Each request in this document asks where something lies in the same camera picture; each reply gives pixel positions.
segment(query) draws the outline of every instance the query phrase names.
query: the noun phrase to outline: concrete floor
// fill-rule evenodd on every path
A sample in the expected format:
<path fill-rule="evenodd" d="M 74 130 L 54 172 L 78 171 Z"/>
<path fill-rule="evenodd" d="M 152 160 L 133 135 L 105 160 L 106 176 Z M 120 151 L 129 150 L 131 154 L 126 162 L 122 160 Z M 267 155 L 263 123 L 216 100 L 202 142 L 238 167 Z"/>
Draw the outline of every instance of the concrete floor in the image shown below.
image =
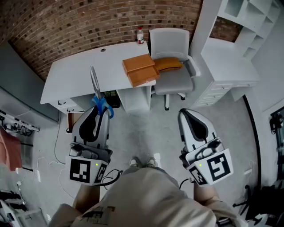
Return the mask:
<path fill-rule="evenodd" d="M 115 109 L 114 118 L 110 121 L 108 140 L 113 155 L 107 172 L 114 168 L 126 170 L 132 156 L 138 156 L 145 161 L 154 153 L 160 153 L 162 168 L 179 184 L 188 178 L 189 175 L 179 160 L 180 150 L 184 145 L 180 139 L 177 121 L 178 111 L 188 107 L 186 100 L 182 101 L 178 95 L 171 95 L 170 110 L 165 111 L 164 97 L 154 94 L 148 114 L 127 115 L 122 108 Z M 234 102 L 229 92 L 215 105 L 202 107 L 196 111 L 212 121 L 217 135 L 231 152 L 234 174 L 215 184 L 220 198 L 229 205 L 242 201 L 244 186 L 256 185 L 257 177 L 256 145 L 244 101 L 241 99 Z M 66 134 L 66 128 L 67 116 L 62 114 L 55 149 L 61 162 L 65 162 L 65 156 L 70 150 L 71 135 Z M 30 162 L 33 169 L 37 168 L 38 158 L 45 157 L 38 162 L 41 182 L 35 180 L 33 174 L 26 170 L 15 174 L 9 172 L 6 166 L 0 166 L 0 188 L 17 191 L 16 182 L 25 177 L 20 186 L 23 197 L 29 208 L 42 208 L 45 218 L 46 214 L 52 217 L 61 203 L 72 204 L 73 197 L 79 189 L 79 184 L 67 180 L 64 165 L 55 162 L 48 165 L 56 160 L 54 147 L 57 132 L 58 125 L 55 125 L 34 133 L 31 138 L 34 147 L 32 150 L 25 151 L 24 162 Z M 245 176 L 244 171 L 251 167 L 253 167 L 252 173 Z M 182 190 L 186 191 L 189 197 L 193 197 L 193 185 L 189 181 L 183 184 Z M 101 197 L 105 192 L 106 190 L 101 187 Z M 27 221 L 31 222 L 30 226 L 45 226 L 42 216 Z"/>

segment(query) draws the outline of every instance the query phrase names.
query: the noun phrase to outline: orange box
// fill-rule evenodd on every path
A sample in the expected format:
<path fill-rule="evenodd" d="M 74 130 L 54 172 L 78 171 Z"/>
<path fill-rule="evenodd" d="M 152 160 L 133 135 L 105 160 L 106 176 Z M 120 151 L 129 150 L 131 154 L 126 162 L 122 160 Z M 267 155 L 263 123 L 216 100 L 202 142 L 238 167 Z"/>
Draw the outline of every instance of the orange box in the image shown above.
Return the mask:
<path fill-rule="evenodd" d="M 160 78 L 160 73 L 149 54 L 123 60 L 122 64 L 133 87 Z"/>

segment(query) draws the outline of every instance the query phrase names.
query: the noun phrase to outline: gray office chair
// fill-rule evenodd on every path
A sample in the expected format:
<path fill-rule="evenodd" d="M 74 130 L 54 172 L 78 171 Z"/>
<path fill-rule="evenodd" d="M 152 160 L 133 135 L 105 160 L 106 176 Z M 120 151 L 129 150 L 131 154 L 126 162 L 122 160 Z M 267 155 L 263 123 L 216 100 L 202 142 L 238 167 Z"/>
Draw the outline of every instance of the gray office chair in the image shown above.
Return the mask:
<path fill-rule="evenodd" d="M 184 64 L 181 69 L 161 72 L 154 86 L 157 95 L 166 96 L 165 110 L 169 110 L 170 94 L 179 94 L 181 99 L 185 100 L 185 94 L 193 89 L 188 70 L 188 62 L 193 62 L 188 56 L 189 31 L 179 28 L 156 28 L 150 30 L 150 40 L 152 59 L 176 57 Z"/>

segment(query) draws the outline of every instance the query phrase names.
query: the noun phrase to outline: shoe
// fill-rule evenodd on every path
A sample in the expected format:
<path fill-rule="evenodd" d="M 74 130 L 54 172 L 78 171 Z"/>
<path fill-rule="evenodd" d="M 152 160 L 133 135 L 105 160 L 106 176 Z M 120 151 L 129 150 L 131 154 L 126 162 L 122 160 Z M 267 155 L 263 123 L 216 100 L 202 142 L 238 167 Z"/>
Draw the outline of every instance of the shoe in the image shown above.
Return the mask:
<path fill-rule="evenodd" d="M 156 166 L 156 161 L 153 157 L 149 158 L 146 164 L 146 167 L 153 168 Z"/>
<path fill-rule="evenodd" d="M 142 166 L 141 161 L 137 157 L 132 157 L 129 161 L 129 165 L 130 166 L 136 166 L 136 167 Z"/>

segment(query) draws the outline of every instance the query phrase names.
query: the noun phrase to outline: person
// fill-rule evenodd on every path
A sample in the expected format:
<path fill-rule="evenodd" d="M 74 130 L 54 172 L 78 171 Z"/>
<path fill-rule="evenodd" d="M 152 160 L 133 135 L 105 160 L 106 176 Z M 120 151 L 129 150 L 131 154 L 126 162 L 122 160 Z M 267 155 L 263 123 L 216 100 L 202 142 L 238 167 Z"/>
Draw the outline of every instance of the person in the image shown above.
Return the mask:
<path fill-rule="evenodd" d="M 145 168 L 133 157 L 127 169 L 99 201 L 100 187 L 81 185 L 73 207 L 61 204 L 49 227 L 215 227 L 222 218 L 229 226 L 247 223 L 220 201 L 213 186 L 194 183 L 193 198 L 177 181 L 156 167 Z"/>

